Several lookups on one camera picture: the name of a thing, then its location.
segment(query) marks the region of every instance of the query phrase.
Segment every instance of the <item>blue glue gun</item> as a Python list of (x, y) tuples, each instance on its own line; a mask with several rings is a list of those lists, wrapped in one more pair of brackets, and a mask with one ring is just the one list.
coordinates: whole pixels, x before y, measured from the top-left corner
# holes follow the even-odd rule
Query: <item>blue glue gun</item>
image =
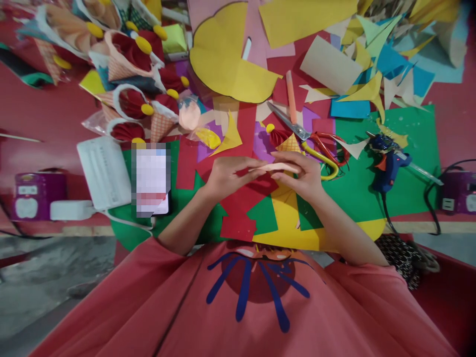
[(373, 151), (383, 155), (382, 161), (375, 167), (381, 170), (372, 184), (372, 188), (380, 193), (390, 191), (397, 178), (398, 169), (410, 165), (412, 157), (405, 154), (401, 147), (389, 136), (374, 135), (367, 132), (370, 137), (370, 147)]

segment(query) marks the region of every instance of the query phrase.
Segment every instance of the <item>glue gun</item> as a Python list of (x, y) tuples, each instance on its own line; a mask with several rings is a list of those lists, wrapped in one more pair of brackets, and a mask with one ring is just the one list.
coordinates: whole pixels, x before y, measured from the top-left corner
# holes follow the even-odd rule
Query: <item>glue gun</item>
[(382, 134), (372, 134), (366, 132), (370, 137), (370, 148), (377, 153), (382, 154), (382, 161), (375, 167), (381, 170), (375, 177), (375, 181), (372, 184), (372, 188), (380, 193), (387, 193), (390, 191), (397, 178), (398, 169), (400, 167), (410, 166), (420, 174), (426, 176), (438, 185), (443, 185), (443, 182), (437, 179), (435, 176), (415, 165), (412, 162), (412, 157), (404, 153), (400, 145), (392, 140), (391, 137)]

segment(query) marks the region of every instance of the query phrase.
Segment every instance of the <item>scissors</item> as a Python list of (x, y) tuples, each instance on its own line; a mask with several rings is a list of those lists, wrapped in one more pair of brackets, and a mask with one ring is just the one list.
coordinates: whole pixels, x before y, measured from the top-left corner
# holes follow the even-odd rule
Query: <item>scissors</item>
[[(324, 145), (324, 143), (321, 141), (321, 138), (329, 138), (329, 139), (338, 139), (340, 141), (343, 141), (340, 137), (334, 134), (328, 134), (328, 133), (319, 133), (319, 132), (314, 132), (310, 133), (302, 126), (299, 124), (293, 124), (291, 123), (291, 120), (289, 117), (283, 113), (279, 108), (277, 108), (274, 104), (271, 102), (268, 102), (268, 106), (271, 109), (273, 113), (275, 113), (283, 122), (286, 124), (294, 134), (301, 140), (301, 146), (302, 148), (308, 152), (310, 155), (318, 158), (319, 160), (322, 160), (326, 164), (328, 164), (332, 168), (332, 173), (328, 176), (321, 176), (322, 180), (331, 180), (334, 177), (337, 176), (339, 173), (339, 167), (344, 166), (347, 164), (347, 161), (350, 158), (349, 152), (343, 148), (344, 151), (344, 160), (339, 162), (336, 158), (334, 158), (334, 155), (329, 151), (329, 149)], [(319, 147), (319, 150), (324, 154), (321, 154), (314, 149), (310, 148), (309, 145), (307, 144), (306, 140), (311, 138), (314, 140), (314, 142), (317, 144)]]

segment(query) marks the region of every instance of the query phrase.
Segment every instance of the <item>yellow scissors handle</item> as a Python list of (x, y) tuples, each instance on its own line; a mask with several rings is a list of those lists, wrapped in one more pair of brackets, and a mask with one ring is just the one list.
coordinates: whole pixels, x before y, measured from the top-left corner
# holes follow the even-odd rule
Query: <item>yellow scissors handle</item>
[(335, 162), (333, 162), (332, 160), (330, 160), (326, 156), (322, 155), (321, 153), (315, 151), (314, 149), (311, 149), (305, 141), (303, 141), (301, 143), (301, 146), (309, 154), (318, 158), (319, 160), (324, 161), (326, 164), (328, 164), (330, 167), (332, 167), (332, 170), (333, 170), (332, 173), (329, 176), (321, 176), (321, 180), (327, 181), (327, 180), (333, 179), (335, 176), (337, 176), (337, 174), (339, 173), (339, 167), (336, 165)]

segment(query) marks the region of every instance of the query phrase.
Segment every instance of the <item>table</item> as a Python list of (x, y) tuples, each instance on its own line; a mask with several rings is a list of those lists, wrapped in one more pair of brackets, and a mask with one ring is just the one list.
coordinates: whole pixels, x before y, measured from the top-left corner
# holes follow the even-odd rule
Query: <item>table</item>
[[(476, 101), (472, 99), (476, 78), (476, 24), (470, 21), (468, 53), (462, 84), (435, 83), (424, 104), (436, 105), (436, 129), (442, 167), (462, 160), (476, 158)], [(9, 46), (16, 43), (13, 21), (0, 22), (0, 42)], [(46, 71), (34, 46), (17, 52), (36, 68)], [(1, 124), (9, 134), (32, 137), (44, 141), (34, 143), (14, 139), (0, 139), (0, 195), (9, 206), (13, 198), (14, 175), (49, 167), (67, 172), (69, 199), (90, 199), (86, 180), (76, 151), (76, 144), (96, 135), (82, 128), (81, 122), (95, 111), (95, 100), (78, 86), (87, 68), (78, 69), (70, 83), (43, 90), (23, 84), (4, 65), (0, 66)], [(476, 171), (476, 164), (465, 165)], [(470, 215), (447, 216), (438, 213), (445, 233), (476, 233), (476, 218)], [(434, 232), (434, 223), (428, 212), (394, 217), (396, 229), (402, 233)], [(78, 222), (20, 223), (27, 234), (49, 236), (111, 236), (109, 220), (96, 214)], [(0, 229), (11, 230), (5, 216), (0, 215)]]

